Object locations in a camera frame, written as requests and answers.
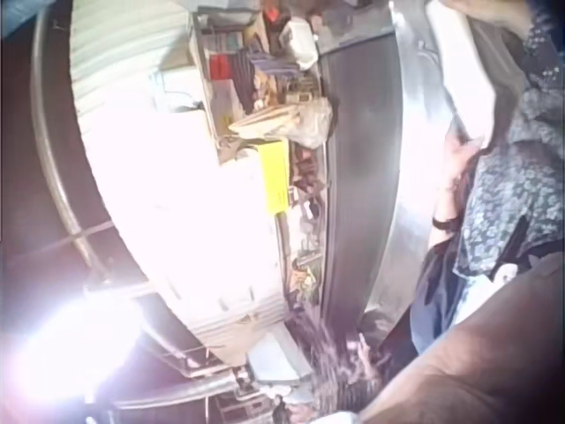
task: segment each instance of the yellow paper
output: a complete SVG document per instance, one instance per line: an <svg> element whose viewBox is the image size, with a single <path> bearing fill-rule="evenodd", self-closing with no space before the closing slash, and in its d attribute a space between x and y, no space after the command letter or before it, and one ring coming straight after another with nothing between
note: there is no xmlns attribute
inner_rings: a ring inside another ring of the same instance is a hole
<svg viewBox="0 0 565 424"><path fill-rule="evenodd" d="M280 140L257 146L263 169L267 212L276 215L289 208L289 141Z"/></svg>

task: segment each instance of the white container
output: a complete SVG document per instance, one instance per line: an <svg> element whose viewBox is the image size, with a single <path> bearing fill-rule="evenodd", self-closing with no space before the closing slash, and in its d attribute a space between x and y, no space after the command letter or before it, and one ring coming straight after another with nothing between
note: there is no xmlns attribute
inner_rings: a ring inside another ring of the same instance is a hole
<svg viewBox="0 0 565 424"><path fill-rule="evenodd" d="M281 45L302 71L318 62L318 49L310 24L302 18L292 18L279 36Z"/></svg>

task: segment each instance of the bright light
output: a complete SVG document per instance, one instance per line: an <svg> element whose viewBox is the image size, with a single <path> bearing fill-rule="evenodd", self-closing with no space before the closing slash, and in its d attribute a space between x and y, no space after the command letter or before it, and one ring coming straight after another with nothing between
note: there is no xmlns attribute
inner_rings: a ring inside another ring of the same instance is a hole
<svg viewBox="0 0 565 424"><path fill-rule="evenodd" d="M139 335L137 305L107 297L62 308L19 358L25 393L37 400L84 396L124 364Z"/></svg>

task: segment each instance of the wristwatch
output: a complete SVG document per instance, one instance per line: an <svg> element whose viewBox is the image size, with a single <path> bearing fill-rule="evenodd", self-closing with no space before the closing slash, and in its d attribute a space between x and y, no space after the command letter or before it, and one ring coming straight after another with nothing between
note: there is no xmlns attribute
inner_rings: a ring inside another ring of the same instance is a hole
<svg viewBox="0 0 565 424"><path fill-rule="evenodd" d="M438 230L445 231L447 234L455 234L461 228L462 218L457 216L453 219L449 219L448 221L441 222L432 218L432 225L434 228Z"/></svg>

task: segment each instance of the corrugated metal wall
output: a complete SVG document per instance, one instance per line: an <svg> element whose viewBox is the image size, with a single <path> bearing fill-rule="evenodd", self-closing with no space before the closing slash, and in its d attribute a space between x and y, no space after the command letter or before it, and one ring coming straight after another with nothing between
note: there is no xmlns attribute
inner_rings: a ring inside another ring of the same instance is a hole
<svg viewBox="0 0 565 424"><path fill-rule="evenodd" d="M221 360L285 313L258 159L217 162L201 111L156 113L151 75L187 66L188 13L165 0L75 0L71 76L87 158L132 256Z"/></svg>

